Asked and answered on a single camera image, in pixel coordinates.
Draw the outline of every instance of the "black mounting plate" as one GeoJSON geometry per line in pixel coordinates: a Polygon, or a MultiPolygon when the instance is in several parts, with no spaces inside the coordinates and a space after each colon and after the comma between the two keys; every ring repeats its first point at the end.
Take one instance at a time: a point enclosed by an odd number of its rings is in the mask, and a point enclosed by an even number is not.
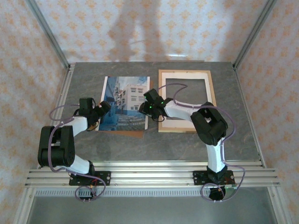
{"type": "MultiPolygon", "coordinates": [[[[111,171],[95,171],[93,176],[101,178],[105,182],[106,186],[110,185],[111,171]]],[[[97,186],[103,186],[103,183],[99,180],[93,181],[92,178],[74,174],[71,174],[69,181],[70,186],[94,186],[95,184],[97,184],[97,186]]]]}
{"type": "MultiPolygon", "coordinates": [[[[206,170],[195,170],[193,171],[193,181],[194,185],[204,185],[206,183],[211,183],[212,181],[208,177],[208,172],[206,170]]],[[[219,180],[218,185],[235,185],[234,173],[231,170],[227,170],[222,178],[219,180]]]]}

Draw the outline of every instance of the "patterned wall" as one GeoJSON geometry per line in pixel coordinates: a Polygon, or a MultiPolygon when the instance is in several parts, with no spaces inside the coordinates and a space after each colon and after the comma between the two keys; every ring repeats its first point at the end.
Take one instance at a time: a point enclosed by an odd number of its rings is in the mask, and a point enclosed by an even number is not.
{"type": "Polygon", "coordinates": [[[279,0],[238,71],[269,167],[299,223],[299,1],[279,0]]]}
{"type": "Polygon", "coordinates": [[[0,1],[0,33],[0,223],[9,224],[65,70],[24,0],[0,1]]]}
{"type": "Polygon", "coordinates": [[[37,0],[70,63],[234,61],[267,0],[37,0]]]}

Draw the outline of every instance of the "wooden frame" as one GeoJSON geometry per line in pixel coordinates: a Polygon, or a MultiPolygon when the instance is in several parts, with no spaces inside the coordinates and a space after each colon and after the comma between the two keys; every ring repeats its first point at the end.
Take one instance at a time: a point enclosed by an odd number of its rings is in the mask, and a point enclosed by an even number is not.
{"type": "MultiPolygon", "coordinates": [[[[204,79],[206,84],[206,95],[209,102],[216,106],[211,72],[201,70],[159,70],[159,86],[166,84],[166,79],[204,79]]],[[[166,88],[159,89],[159,95],[166,98],[166,88]]],[[[196,130],[192,122],[188,120],[167,120],[159,122],[159,132],[195,133],[196,130]]]]}

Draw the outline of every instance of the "white building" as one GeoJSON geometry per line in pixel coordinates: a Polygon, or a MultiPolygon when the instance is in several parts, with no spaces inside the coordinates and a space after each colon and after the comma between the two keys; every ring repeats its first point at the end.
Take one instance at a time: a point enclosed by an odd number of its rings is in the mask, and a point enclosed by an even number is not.
{"type": "Polygon", "coordinates": [[[118,114],[136,115],[140,105],[144,102],[144,93],[147,87],[128,84],[119,94],[117,102],[118,114]]]}

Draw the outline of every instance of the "photograph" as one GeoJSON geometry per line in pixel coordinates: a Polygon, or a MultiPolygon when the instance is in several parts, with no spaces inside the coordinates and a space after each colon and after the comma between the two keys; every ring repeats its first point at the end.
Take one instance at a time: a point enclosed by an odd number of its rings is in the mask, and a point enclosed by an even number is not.
{"type": "Polygon", "coordinates": [[[150,77],[105,77],[101,101],[111,105],[100,119],[98,131],[145,130],[148,118],[138,112],[150,88],[150,77]]]}

